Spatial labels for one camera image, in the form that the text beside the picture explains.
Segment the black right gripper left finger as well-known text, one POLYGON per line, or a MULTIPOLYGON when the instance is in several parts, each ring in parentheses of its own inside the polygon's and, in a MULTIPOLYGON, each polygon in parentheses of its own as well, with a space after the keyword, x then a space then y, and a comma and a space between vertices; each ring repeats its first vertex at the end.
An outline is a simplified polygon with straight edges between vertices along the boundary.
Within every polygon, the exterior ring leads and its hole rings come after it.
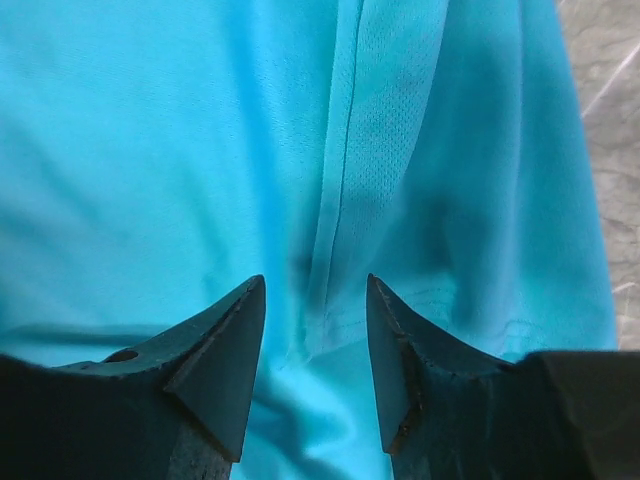
POLYGON ((101 362, 1 359, 5 479, 226 479, 240 460, 266 310, 256 275, 101 362))

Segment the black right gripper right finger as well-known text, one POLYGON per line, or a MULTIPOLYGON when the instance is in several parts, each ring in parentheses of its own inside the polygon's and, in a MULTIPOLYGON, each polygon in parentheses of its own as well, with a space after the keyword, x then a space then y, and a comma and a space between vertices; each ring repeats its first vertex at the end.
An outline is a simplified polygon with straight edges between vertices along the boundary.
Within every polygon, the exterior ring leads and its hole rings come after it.
POLYGON ((382 448, 397 479, 635 479, 639 355, 536 351, 509 363, 366 291, 382 448))

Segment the teal t shirt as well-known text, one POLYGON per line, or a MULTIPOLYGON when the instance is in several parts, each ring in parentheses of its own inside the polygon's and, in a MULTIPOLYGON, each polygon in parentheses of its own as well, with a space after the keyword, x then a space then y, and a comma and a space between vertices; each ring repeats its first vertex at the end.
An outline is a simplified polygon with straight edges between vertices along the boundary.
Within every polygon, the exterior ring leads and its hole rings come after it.
POLYGON ((379 276, 507 360, 613 349, 550 1, 5 1, 1 349, 100 360, 267 283, 236 479, 387 479, 379 276))

